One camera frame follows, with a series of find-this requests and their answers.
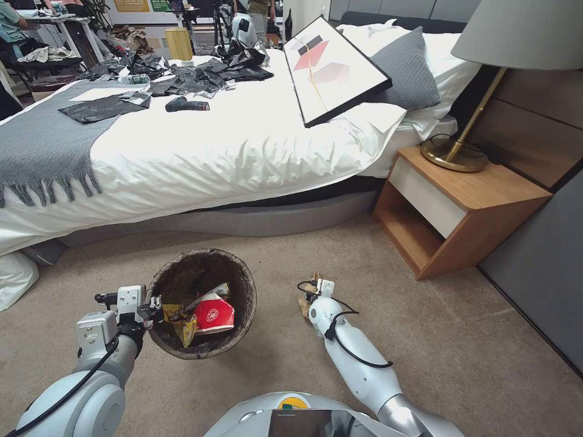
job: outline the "white duvet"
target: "white duvet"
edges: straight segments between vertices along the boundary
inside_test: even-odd
[[[219,92],[210,111],[167,113],[171,96],[121,116],[91,149],[102,194],[77,185],[69,203],[55,187],[57,203],[25,206],[5,190],[0,255],[78,229],[306,191],[374,163],[405,110],[364,103],[305,129],[284,54],[269,55],[274,77]]]

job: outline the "carpet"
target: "carpet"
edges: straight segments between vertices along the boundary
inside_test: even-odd
[[[149,284],[165,262],[192,248],[220,248],[245,261],[257,286],[254,322],[235,348],[202,361],[174,358],[146,335],[118,436],[202,436],[237,402],[278,390],[370,414],[301,316],[296,284],[315,269],[336,282],[337,298],[361,311],[351,323],[394,361],[405,395],[466,436],[581,436],[583,382],[526,320],[475,269],[415,281],[369,217],[283,237],[149,232],[67,250],[0,313],[0,433],[74,368],[75,323],[101,308],[94,294]]]

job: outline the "gray lamp shade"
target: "gray lamp shade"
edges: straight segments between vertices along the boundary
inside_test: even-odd
[[[583,67],[583,0],[482,0],[451,54],[499,67]]]

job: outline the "black picture frame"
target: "black picture frame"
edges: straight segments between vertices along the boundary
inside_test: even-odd
[[[347,100],[345,103],[342,103],[341,105],[336,106],[333,109],[330,109],[328,112],[326,112],[326,113],[324,113],[324,114],[316,117],[314,120],[309,121],[309,122],[306,123],[305,116],[304,116],[304,111],[302,110],[302,104],[301,104],[301,102],[299,100],[298,91],[296,89],[296,84],[295,84],[294,79],[293,79],[292,68],[290,66],[290,62],[289,62],[289,59],[287,57],[287,53],[285,51],[285,46],[287,44],[289,44],[292,41],[292,39],[298,33],[303,32],[305,29],[307,29],[308,27],[310,27],[312,24],[314,24],[316,21],[318,21],[320,19],[322,21],[324,21],[332,29],[334,29],[334,31],[336,32],[336,34],[338,36],[340,36],[341,39],[343,39],[350,47],[352,47],[354,50],[356,50],[363,57],[363,60],[365,60],[366,62],[368,62],[370,65],[372,65],[374,68],[376,68],[383,76],[385,76],[386,77],[386,80],[384,80],[383,82],[377,84],[376,86],[371,87],[370,89],[364,91],[363,93],[359,94],[358,96],[353,97],[350,100]],[[288,68],[288,70],[290,72],[291,80],[293,82],[293,90],[294,90],[294,93],[296,94],[296,100],[298,101],[299,111],[302,114],[302,120],[304,122],[304,126],[305,127],[312,127],[312,126],[316,126],[316,125],[321,124],[321,123],[325,123],[326,121],[329,121],[329,120],[331,120],[334,117],[337,117],[338,115],[340,115],[343,112],[349,110],[350,108],[352,108],[352,107],[354,107],[354,106],[356,106],[356,105],[358,105],[358,104],[360,104],[362,102],[367,101],[369,99],[369,97],[371,97],[371,96],[373,96],[375,94],[378,94],[378,93],[380,93],[382,91],[385,91],[386,89],[392,87],[392,85],[393,85],[392,84],[392,81],[391,81],[391,78],[389,76],[387,76],[387,74],[384,71],[382,71],[375,63],[373,63],[369,59],[368,56],[366,56],[361,50],[359,50],[357,46],[355,46],[354,44],[352,44],[341,32],[339,32],[334,26],[332,26],[328,21],[326,21],[324,19],[324,17],[322,17],[322,16],[317,17],[310,24],[308,24],[306,27],[304,27],[300,31],[296,32],[295,35],[294,35],[294,37],[292,37],[292,39],[290,39],[289,41],[286,41],[285,42],[285,44],[283,45],[283,52],[284,52],[284,55],[285,55],[285,62],[287,63],[287,68]]]

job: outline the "brass lamp base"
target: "brass lamp base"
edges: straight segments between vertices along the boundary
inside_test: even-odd
[[[458,149],[457,153],[448,158],[454,147]],[[453,138],[425,140],[421,143],[421,153],[433,164],[459,172],[482,171],[488,164],[488,158],[484,153],[463,147],[463,143]]]

